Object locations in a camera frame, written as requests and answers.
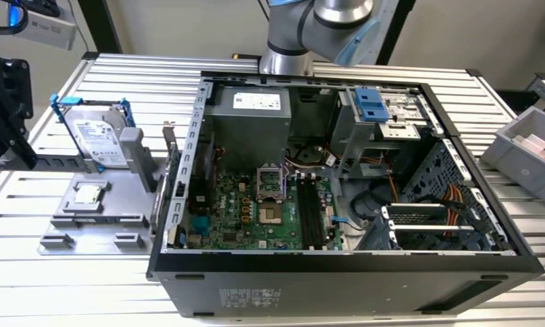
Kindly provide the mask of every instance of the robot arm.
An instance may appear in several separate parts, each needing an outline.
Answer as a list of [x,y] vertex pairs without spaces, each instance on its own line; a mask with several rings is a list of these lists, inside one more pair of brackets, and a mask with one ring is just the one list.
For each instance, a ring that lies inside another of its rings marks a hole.
[[380,29],[372,0],[271,0],[268,51],[260,72],[312,75],[311,52],[340,66],[358,65]]
[[[16,26],[0,27],[0,35],[19,33],[28,24],[27,8],[16,0],[6,2],[22,7],[24,16]],[[12,159],[28,169],[36,165],[36,154],[24,137],[27,134],[24,120],[32,117],[34,101],[28,62],[0,57],[0,158],[8,153]],[[4,161],[0,161],[0,169],[4,169]]]

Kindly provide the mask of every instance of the gray storage bin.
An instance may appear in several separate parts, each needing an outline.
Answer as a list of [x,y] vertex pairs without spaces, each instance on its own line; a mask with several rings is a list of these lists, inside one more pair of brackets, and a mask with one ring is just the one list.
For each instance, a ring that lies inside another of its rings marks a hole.
[[545,141],[545,113],[528,109],[496,132],[496,140],[483,154],[483,161],[545,200],[545,159],[512,139],[535,134]]

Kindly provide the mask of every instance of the slotted aluminum surface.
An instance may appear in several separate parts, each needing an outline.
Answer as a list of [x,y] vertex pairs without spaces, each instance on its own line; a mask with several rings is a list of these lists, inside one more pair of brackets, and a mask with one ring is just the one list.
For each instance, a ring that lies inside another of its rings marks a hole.
[[[175,121],[184,139],[202,70],[258,72],[256,62],[228,59],[174,59],[103,54],[83,61],[62,95],[134,103],[146,145],[164,156],[162,124]],[[464,70],[362,66],[344,69],[316,64],[316,76],[426,82],[439,96],[470,150],[479,156],[512,113],[487,82]],[[50,112],[31,140],[43,153],[72,152],[68,136]],[[545,202],[508,178],[486,169],[507,210],[545,266]],[[0,175],[0,326],[128,324],[148,326],[545,326],[545,275],[498,296],[458,317],[372,320],[372,317],[300,317],[187,320],[178,314],[159,283],[144,273],[147,256],[40,256],[39,237],[50,224],[72,174],[3,172]]]

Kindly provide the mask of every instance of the power supply label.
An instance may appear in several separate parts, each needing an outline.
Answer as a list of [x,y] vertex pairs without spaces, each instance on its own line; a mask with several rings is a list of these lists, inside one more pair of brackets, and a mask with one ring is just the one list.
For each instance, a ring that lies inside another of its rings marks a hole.
[[275,308],[282,301],[280,288],[222,288],[223,308]]
[[108,168],[127,167],[127,160],[114,126],[106,121],[76,119],[76,130],[91,157]]
[[235,109],[280,110],[282,95],[266,93],[236,93]]

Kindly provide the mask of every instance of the green circuit board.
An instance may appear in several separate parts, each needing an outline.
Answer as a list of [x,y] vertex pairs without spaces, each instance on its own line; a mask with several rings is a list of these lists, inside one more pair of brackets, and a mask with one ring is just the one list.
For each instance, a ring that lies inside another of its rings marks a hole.
[[[274,174],[262,176],[267,190],[279,189],[279,177]],[[334,208],[330,182],[319,181],[318,190],[324,197],[324,205]],[[280,204],[280,223],[259,222],[259,207],[256,202],[256,175],[223,174],[218,178],[215,204],[210,214],[210,235],[202,239],[203,249],[278,249],[303,250],[302,222],[299,220],[298,187],[295,178],[287,178],[287,198]],[[326,208],[320,201],[320,219],[324,221],[327,235]],[[342,250],[339,227],[335,228],[335,238],[327,242],[328,250]]]

